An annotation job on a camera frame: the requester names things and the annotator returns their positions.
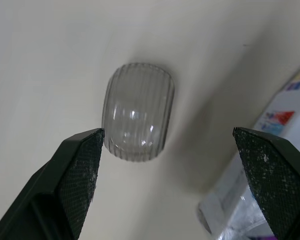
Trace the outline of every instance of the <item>white background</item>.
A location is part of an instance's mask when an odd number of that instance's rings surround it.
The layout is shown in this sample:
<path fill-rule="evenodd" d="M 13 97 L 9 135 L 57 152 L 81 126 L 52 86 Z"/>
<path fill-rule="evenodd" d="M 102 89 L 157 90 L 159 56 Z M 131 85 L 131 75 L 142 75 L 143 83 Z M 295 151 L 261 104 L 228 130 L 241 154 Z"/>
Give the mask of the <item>white background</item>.
<path fill-rule="evenodd" d="M 208 239 L 197 203 L 300 64 L 300 0 L 0 0 L 0 218 L 61 141 L 101 126 L 111 74 L 160 64 L 176 95 L 166 148 L 104 148 L 82 240 Z"/>

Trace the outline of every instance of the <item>textured black surface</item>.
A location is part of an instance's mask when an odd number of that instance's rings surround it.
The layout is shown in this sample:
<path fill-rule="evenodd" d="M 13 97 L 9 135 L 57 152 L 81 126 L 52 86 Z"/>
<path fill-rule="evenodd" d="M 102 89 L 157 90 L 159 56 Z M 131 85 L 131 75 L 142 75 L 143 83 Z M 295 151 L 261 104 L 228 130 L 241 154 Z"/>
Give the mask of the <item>textured black surface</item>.
<path fill-rule="evenodd" d="M 300 217 L 300 176 L 270 142 L 237 128 L 233 135 L 252 194 L 276 237 L 287 239 Z"/>
<path fill-rule="evenodd" d="M 59 199 L 76 240 L 93 199 L 103 137 L 104 133 L 94 134 L 82 143 L 58 187 Z"/>

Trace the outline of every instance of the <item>colorful label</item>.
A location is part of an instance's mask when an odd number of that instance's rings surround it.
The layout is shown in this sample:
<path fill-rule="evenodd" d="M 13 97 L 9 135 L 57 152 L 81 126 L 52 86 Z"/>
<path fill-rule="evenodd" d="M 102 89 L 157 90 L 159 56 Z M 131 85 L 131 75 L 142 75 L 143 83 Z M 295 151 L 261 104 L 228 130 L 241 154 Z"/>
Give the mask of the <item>colorful label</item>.
<path fill-rule="evenodd" d="M 264 120 L 261 123 L 261 130 L 273 135 L 280 135 L 285 125 L 292 118 L 294 111 L 274 111 L 265 113 Z"/>

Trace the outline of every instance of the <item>transparent plastic cap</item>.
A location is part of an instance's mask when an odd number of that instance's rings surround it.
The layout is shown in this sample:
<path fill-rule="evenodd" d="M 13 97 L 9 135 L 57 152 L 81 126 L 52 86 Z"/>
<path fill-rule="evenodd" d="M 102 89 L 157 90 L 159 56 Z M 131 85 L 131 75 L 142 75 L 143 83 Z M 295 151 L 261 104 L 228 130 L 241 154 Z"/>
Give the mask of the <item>transparent plastic cap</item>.
<path fill-rule="evenodd" d="M 173 102 L 169 73 L 145 63 L 123 65 L 111 77 L 103 106 L 105 147 L 129 161 L 147 161 L 165 144 Z"/>

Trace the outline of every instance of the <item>ribbed lens cover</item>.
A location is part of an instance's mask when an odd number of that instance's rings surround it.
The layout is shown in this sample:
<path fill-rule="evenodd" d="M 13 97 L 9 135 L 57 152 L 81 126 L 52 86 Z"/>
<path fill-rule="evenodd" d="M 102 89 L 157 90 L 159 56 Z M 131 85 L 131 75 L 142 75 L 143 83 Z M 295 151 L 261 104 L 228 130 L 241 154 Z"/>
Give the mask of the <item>ribbed lens cover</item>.
<path fill-rule="evenodd" d="M 164 148 L 173 102 L 172 77 L 145 63 L 123 65 L 111 77 L 104 100 L 105 147 L 129 161 L 155 158 Z"/>

